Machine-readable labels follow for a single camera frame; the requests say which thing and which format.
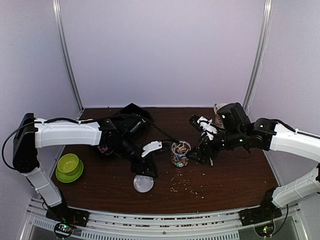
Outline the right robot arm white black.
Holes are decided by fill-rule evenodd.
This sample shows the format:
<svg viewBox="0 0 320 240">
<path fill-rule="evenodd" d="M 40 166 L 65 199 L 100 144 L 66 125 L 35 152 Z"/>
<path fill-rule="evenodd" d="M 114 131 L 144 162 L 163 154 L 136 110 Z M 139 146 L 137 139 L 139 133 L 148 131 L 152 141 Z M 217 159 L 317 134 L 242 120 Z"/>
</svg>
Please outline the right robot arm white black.
<svg viewBox="0 0 320 240">
<path fill-rule="evenodd" d="M 221 107 L 216 115 L 222 121 L 218 127 L 213 120 L 202 115 L 193 115 L 189 123 L 201 133 L 199 143 L 187 156 L 205 165 L 213 161 L 220 152 L 243 147 L 251 149 L 286 153 L 300 158 L 320 162 L 319 135 L 301 131 L 275 118 L 259 118 L 251 121 L 238 102 Z M 261 206 L 256 210 L 259 220 L 268 220 L 276 209 L 301 200 L 320 190 L 320 167 L 291 181 L 266 191 Z"/>
</svg>

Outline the clear plastic jar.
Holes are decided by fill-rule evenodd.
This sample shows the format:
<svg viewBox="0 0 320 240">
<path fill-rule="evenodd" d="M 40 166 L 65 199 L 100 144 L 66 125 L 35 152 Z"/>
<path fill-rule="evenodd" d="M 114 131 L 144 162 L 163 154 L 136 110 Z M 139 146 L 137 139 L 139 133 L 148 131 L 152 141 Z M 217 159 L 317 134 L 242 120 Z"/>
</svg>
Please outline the clear plastic jar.
<svg viewBox="0 0 320 240">
<path fill-rule="evenodd" d="M 187 154 L 191 149 L 191 145 L 187 141 L 174 142 L 171 145 L 171 163 L 177 168 L 186 167 L 189 163 Z"/>
</svg>

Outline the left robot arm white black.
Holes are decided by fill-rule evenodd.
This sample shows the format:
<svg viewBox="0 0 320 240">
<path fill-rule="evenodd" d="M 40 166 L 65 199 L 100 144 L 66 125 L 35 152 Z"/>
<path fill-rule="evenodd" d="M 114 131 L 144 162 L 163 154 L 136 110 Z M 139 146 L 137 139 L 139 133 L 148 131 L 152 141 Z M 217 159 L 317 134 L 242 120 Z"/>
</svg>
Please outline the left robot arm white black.
<svg viewBox="0 0 320 240">
<path fill-rule="evenodd" d="M 139 148 L 133 140 L 140 128 L 149 124 L 153 121 L 136 114 L 88 120 L 65 117 L 46 120 L 28 113 L 13 132 L 12 167 L 35 187 L 44 202 L 52 208 L 53 215 L 61 222 L 67 222 L 72 218 L 72 211 L 67 207 L 61 191 L 43 171 L 38 160 L 38 149 L 67 145 L 96 146 L 128 160 L 133 173 L 155 179 L 158 170 L 151 154 L 162 149 L 162 142 L 152 141 Z"/>
</svg>

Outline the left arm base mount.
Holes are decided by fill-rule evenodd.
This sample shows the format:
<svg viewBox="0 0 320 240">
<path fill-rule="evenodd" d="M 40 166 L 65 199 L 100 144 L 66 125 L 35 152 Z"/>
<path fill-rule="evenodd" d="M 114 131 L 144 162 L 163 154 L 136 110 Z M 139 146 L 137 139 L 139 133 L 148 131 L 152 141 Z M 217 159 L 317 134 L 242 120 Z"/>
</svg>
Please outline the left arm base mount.
<svg viewBox="0 0 320 240">
<path fill-rule="evenodd" d="M 64 224 L 72 226 L 86 227 L 90 213 L 86 210 L 69 207 L 66 200 L 63 198 L 62 202 L 56 206 L 47 207 L 46 217 Z"/>
</svg>

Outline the black three-compartment candy tray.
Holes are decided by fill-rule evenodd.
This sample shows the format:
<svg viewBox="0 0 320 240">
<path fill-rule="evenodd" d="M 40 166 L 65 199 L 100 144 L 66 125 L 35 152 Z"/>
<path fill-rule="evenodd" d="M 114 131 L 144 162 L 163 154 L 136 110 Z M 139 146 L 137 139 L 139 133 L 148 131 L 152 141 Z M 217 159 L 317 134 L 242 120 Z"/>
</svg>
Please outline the black three-compartment candy tray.
<svg viewBox="0 0 320 240">
<path fill-rule="evenodd" d="M 150 125 L 153 117 L 134 103 L 130 103 L 115 114 L 97 120 L 101 139 L 97 149 L 103 155 L 136 151 L 137 141 Z"/>
</svg>

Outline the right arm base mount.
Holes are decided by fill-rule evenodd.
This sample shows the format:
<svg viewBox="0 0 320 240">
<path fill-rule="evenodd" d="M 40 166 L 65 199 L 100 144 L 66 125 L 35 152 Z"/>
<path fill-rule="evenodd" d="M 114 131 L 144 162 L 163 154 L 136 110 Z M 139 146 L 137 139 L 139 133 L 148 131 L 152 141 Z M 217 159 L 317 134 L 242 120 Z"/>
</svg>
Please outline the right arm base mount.
<svg viewBox="0 0 320 240">
<path fill-rule="evenodd" d="M 263 200 L 257 207 L 246 208 L 239 212 L 239 218 L 243 227 L 263 222 L 271 222 L 281 216 L 281 209 L 276 207 L 270 199 Z"/>
</svg>

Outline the round metal jar lid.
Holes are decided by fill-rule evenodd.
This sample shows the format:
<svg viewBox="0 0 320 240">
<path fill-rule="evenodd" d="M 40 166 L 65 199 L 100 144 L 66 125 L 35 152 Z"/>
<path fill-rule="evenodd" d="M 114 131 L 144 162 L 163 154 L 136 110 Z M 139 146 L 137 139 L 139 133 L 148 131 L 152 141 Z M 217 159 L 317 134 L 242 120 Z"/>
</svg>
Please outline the round metal jar lid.
<svg viewBox="0 0 320 240">
<path fill-rule="evenodd" d="M 133 179 L 133 187 L 139 193 L 147 193 L 154 186 L 154 179 L 150 176 L 136 175 Z"/>
</svg>

